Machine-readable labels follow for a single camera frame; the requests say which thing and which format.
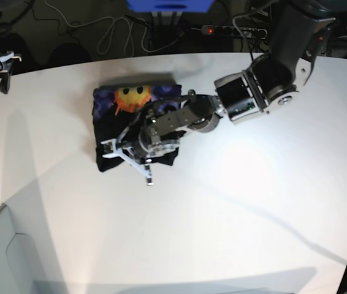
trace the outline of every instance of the white table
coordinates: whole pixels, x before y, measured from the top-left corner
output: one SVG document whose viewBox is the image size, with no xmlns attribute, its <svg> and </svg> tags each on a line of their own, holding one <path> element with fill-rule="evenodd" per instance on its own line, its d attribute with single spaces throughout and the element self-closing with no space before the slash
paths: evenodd
<svg viewBox="0 0 347 294">
<path fill-rule="evenodd" d="M 155 185 L 127 164 L 99 173 L 92 92 L 171 75 L 183 92 L 246 54 L 142 57 L 12 78 L 0 93 L 0 202 L 31 235 L 58 293 L 337 291 L 347 263 L 347 60 L 319 58 L 269 116 L 183 139 Z"/>
</svg>

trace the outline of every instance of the wire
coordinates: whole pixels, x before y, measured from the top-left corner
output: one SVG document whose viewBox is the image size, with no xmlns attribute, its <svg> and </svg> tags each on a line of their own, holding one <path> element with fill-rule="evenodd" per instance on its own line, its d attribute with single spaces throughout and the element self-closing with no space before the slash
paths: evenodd
<svg viewBox="0 0 347 294">
<path fill-rule="evenodd" d="M 229 19 L 231 18 L 231 14 L 229 13 L 229 9 L 228 9 L 228 6 L 227 4 L 225 4 L 223 2 L 223 0 L 216 0 L 216 2 L 220 3 L 222 5 L 222 7 L 224 8 L 225 10 L 225 13 L 226 13 L 226 19 L 224 20 L 224 22 L 221 24 L 222 26 L 225 25 Z"/>
<path fill-rule="evenodd" d="M 124 45 L 124 50 L 123 50 L 123 53 L 126 57 L 133 57 L 134 56 L 134 41 L 132 39 L 132 29 L 134 27 L 134 23 L 139 23 L 139 24 L 142 24 L 145 26 L 145 32 L 143 33 L 143 37 L 142 37 L 142 41 L 141 41 L 141 47 L 142 47 L 142 50 L 147 52 L 147 53 L 156 53 L 156 52 L 159 52 L 161 50 L 164 50 L 168 47 L 171 47 L 172 45 L 176 44 L 180 38 L 182 38 L 184 36 L 184 34 L 186 32 L 183 32 L 176 40 L 174 40 L 173 42 L 171 42 L 170 44 L 168 45 L 165 45 L 161 48 L 158 48 L 158 49 L 155 49 L 155 50 L 147 50 L 145 48 L 145 37 L 146 37 L 146 34 L 148 32 L 148 30 L 151 30 L 150 28 L 150 24 L 148 24 L 143 18 L 133 18 L 133 17 L 129 17 L 129 15 L 126 15 L 126 17 L 119 17 L 117 19 L 113 18 L 113 17 L 101 17 L 101 18 L 98 18 L 97 20 L 94 20 L 94 21 L 91 21 L 89 23 L 85 23 L 85 24 L 77 24 L 77 25 L 72 25 L 71 23 L 68 22 L 67 18 L 64 16 L 64 14 L 62 13 L 62 11 L 60 11 L 58 8 L 56 8 L 55 6 L 49 4 L 47 2 L 47 0 L 44 0 L 44 3 L 45 5 L 47 5 L 48 7 L 52 8 L 53 10 L 57 11 L 63 18 L 63 20 L 66 22 L 66 24 L 70 27 L 70 28 L 84 28 L 85 26 L 90 26 L 90 25 L 93 25 L 95 23 L 98 23 L 102 20 L 111 20 L 112 23 L 111 25 L 108 27 L 108 29 L 106 30 L 106 32 L 104 33 L 104 35 L 101 37 L 100 41 L 97 43 L 97 48 L 96 48 L 96 51 L 99 55 L 105 55 L 109 52 L 109 50 L 111 49 L 111 44 L 112 44 L 112 36 L 113 36 L 113 31 L 115 29 L 115 24 L 116 22 L 120 21 L 120 20 L 124 20 L 127 24 L 128 24 L 128 27 L 129 27 L 129 35 L 126 39 L 126 44 Z M 101 50 L 101 45 L 102 43 L 104 42 L 104 40 L 106 38 L 109 38 L 108 39 L 108 46 L 105 50 Z M 127 55 L 127 47 L 129 45 L 129 43 L 131 43 L 131 54 L 130 55 Z"/>
<path fill-rule="evenodd" d="M 72 39 L 74 39 L 79 45 L 81 45 L 81 41 L 75 37 L 72 33 L 75 32 L 77 29 L 74 29 L 74 28 L 70 28 L 70 27 L 66 27 L 66 30 L 65 32 L 61 32 L 60 31 L 60 25 L 61 25 L 61 21 L 57 18 L 38 18 L 36 16 L 36 13 L 34 11 L 34 8 L 32 6 L 31 8 L 32 10 L 32 14 L 33 14 L 33 18 L 34 20 L 36 21 L 55 21 L 57 23 L 56 25 L 56 32 L 58 33 L 58 36 L 65 36 L 65 35 L 69 35 Z M 79 21 L 75 20 L 75 21 L 72 21 L 72 24 L 74 23 L 80 23 Z"/>
<path fill-rule="evenodd" d="M 148 49 L 145 48 L 145 45 L 144 45 L 144 43 L 145 43 L 145 37 L 146 37 L 146 35 L 147 35 L 147 31 L 148 31 L 148 30 L 146 29 L 145 32 L 143 33 L 143 37 L 142 37 L 142 41 L 141 41 L 142 50 L 145 51 L 145 52 L 147 52 L 147 53 L 156 53 L 156 52 L 158 52 L 158 51 L 161 51 L 161 50 L 164 50 L 164 49 L 166 49 L 166 48 L 168 48 L 168 47 L 171 47 L 172 45 L 175 45 L 175 44 L 180 40 L 180 38 L 182 38 L 182 37 L 184 36 L 184 34 L 185 34 L 185 32 L 183 32 L 176 40 L 174 40 L 173 42 L 171 42 L 171 43 L 168 44 L 168 45 L 165 45 L 165 46 L 163 46 L 163 47 L 161 47 L 161 48 L 158 48 L 158 49 L 155 49 L 155 50 L 148 50 Z"/>
<path fill-rule="evenodd" d="M 232 18 L 232 24 L 234 25 L 235 29 L 239 32 L 239 34 L 243 37 L 243 41 L 245 43 L 245 45 L 248 47 L 249 51 L 250 51 L 250 57 L 251 57 L 251 61 L 254 61 L 254 55 L 253 55 L 253 50 L 250 48 L 248 40 L 246 35 L 243 33 L 243 31 L 238 27 L 238 25 L 236 24 L 236 20 L 238 18 L 243 18 L 243 17 L 249 17 L 251 15 L 254 15 L 266 8 L 268 8 L 269 6 L 271 6 L 273 3 L 278 2 L 279 0 L 269 0 L 267 1 L 264 5 L 255 8 L 253 10 L 247 11 L 247 12 L 243 12 L 243 13 L 239 13 L 233 16 Z"/>
<path fill-rule="evenodd" d="M 111 25 L 108 27 L 108 29 L 106 30 L 106 32 L 104 33 L 104 35 L 101 37 L 100 41 L 97 43 L 96 52 L 97 52 L 99 55 L 105 55 L 105 54 L 107 54 L 107 53 L 110 51 L 111 45 L 112 45 L 112 36 L 113 36 L 113 31 L 114 31 L 114 29 L 115 29 L 115 25 L 116 25 L 116 23 L 117 23 L 118 21 L 124 20 L 124 21 L 128 24 L 128 27 L 129 27 L 129 35 L 128 35 L 127 39 L 126 39 L 126 44 L 124 45 L 123 53 L 124 53 L 125 57 L 133 57 L 133 56 L 134 56 L 134 42 L 133 42 L 132 35 L 131 35 L 131 33 L 132 33 L 132 28 L 133 28 L 133 26 L 134 26 L 134 22 L 130 23 L 130 21 L 129 21 L 127 18 L 125 18 L 125 17 L 119 17 L 119 18 L 117 18 L 117 19 L 114 19 L 113 17 L 101 17 L 101 18 L 98 18 L 97 20 L 93 20 L 93 21 L 91 21 L 91 22 L 89 22 L 89 23 L 85 23 L 85 24 L 81 24 L 81 25 L 79 25 L 79 24 L 73 24 L 73 25 L 72 25 L 71 23 L 68 22 L 67 18 L 64 16 L 64 14 L 62 13 L 62 11 L 60 11 L 60 10 L 59 10 L 58 8 L 56 8 L 55 6 L 49 4 L 49 3 L 47 2 L 47 0 L 44 0 L 44 3 L 45 3 L 45 5 L 47 5 L 49 8 L 52 8 L 53 10 L 57 11 L 57 12 L 62 16 L 63 20 L 66 22 L 66 24 L 67 24 L 70 28 L 84 28 L 84 27 L 86 27 L 86 26 L 93 25 L 93 24 L 98 23 L 98 22 L 103 21 L 103 20 L 110 20 L 110 21 L 112 21 Z M 105 40 L 107 37 L 109 38 L 109 39 L 108 39 L 108 42 L 109 42 L 109 43 L 108 43 L 108 45 L 107 45 L 107 48 L 106 48 L 105 50 L 102 50 L 102 49 L 101 49 L 102 43 L 104 42 L 104 40 Z M 131 54 L 130 54 L 130 55 L 127 55 L 127 48 L 128 48 L 129 43 L 131 43 Z"/>
<path fill-rule="evenodd" d="M 9 22 L 9 25 L 13 26 L 16 23 L 18 23 L 21 19 L 23 19 L 24 16 L 28 14 L 28 12 L 32 9 L 32 6 L 34 5 L 35 2 L 36 0 L 31 0 L 31 2 L 28 3 L 28 6 L 26 6 L 25 9 L 16 18 L 14 18 L 11 22 Z"/>
<path fill-rule="evenodd" d="M 248 17 L 248 18 L 251 20 L 251 22 L 255 25 L 255 27 L 257 29 L 260 28 L 259 25 L 257 24 L 257 22 L 254 20 L 254 18 L 252 18 L 252 17 Z M 252 35 L 253 39 L 255 39 L 253 42 L 253 47 L 252 47 L 251 51 L 255 50 L 255 52 L 261 52 L 261 39 L 259 38 L 258 30 L 257 31 L 251 31 L 251 35 Z"/>
<path fill-rule="evenodd" d="M 253 10 L 250 10 L 250 11 L 247 11 L 247 12 L 242 12 L 242 13 L 238 13 L 236 15 L 234 15 L 233 17 L 234 18 L 240 18 L 240 17 L 249 17 L 250 15 L 254 15 L 266 8 L 268 8 L 269 6 L 271 6 L 273 3 L 276 3 L 278 2 L 279 0 L 270 0 L 268 2 L 266 2 L 264 5 L 258 7 L 258 8 L 255 8 Z"/>
<path fill-rule="evenodd" d="M 232 19 L 232 24 L 234 25 L 235 29 L 237 29 L 237 31 L 239 32 L 239 34 L 241 35 L 241 37 L 243 38 L 243 42 L 244 44 L 247 46 L 248 50 L 250 51 L 250 57 L 251 57 L 251 61 L 254 61 L 254 55 L 253 55 L 253 51 L 250 49 L 250 45 L 248 43 L 247 37 L 246 35 L 243 33 L 243 31 L 238 27 L 238 25 L 236 24 L 236 20 L 240 18 L 240 17 L 234 17 Z"/>
</svg>

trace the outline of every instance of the cartoon sun face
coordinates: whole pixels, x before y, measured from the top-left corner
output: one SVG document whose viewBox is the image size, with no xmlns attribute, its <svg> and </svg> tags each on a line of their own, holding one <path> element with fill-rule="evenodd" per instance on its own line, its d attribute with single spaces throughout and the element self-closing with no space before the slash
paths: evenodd
<svg viewBox="0 0 347 294">
<path fill-rule="evenodd" d="M 115 102 L 118 104 L 115 116 L 120 110 L 134 113 L 151 99 L 151 87 L 119 88 L 115 91 Z"/>
</svg>

